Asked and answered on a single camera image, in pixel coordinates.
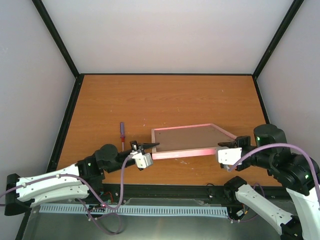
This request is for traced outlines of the red blue screwdriver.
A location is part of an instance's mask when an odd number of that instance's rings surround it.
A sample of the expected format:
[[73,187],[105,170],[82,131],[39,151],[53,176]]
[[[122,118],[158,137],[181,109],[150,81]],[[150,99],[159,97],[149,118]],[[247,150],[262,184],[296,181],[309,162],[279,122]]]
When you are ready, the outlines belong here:
[[122,151],[125,148],[125,124],[124,122],[120,122],[120,139],[122,145]]

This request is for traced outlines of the pink wooden photo frame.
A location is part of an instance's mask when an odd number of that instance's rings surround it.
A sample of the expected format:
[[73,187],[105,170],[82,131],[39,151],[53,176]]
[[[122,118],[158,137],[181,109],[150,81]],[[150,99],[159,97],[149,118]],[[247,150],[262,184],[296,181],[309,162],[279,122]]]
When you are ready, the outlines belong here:
[[154,160],[209,156],[216,153],[218,143],[232,142],[236,135],[213,124],[196,124],[153,128],[151,142]]

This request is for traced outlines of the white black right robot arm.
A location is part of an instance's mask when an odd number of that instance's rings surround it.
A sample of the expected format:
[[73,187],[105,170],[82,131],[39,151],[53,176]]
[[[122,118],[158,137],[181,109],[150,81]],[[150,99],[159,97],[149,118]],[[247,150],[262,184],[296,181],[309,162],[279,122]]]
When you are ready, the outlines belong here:
[[268,222],[282,240],[318,240],[320,238],[320,167],[301,148],[288,144],[285,132],[273,124],[253,130],[250,136],[218,143],[215,151],[221,168],[228,172],[254,166],[285,188],[294,203],[296,214],[277,207],[255,191],[244,179],[233,177],[224,184],[229,203],[241,203]]

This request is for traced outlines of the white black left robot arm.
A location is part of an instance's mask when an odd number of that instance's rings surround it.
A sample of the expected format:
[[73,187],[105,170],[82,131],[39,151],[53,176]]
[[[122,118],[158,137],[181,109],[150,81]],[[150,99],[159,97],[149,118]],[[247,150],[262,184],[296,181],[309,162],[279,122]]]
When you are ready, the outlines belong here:
[[16,216],[44,203],[67,199],[103,202],[102,181],[105,173],[123,172],[126,167],[135,165],[140,171],[153,164],[147,150],[158,143],[130,142],[130,149],[119,152],[113,144],[105,144],[77,163],[45,174],[21,177],[16,173],[6,178],[4,198],[5,216]]

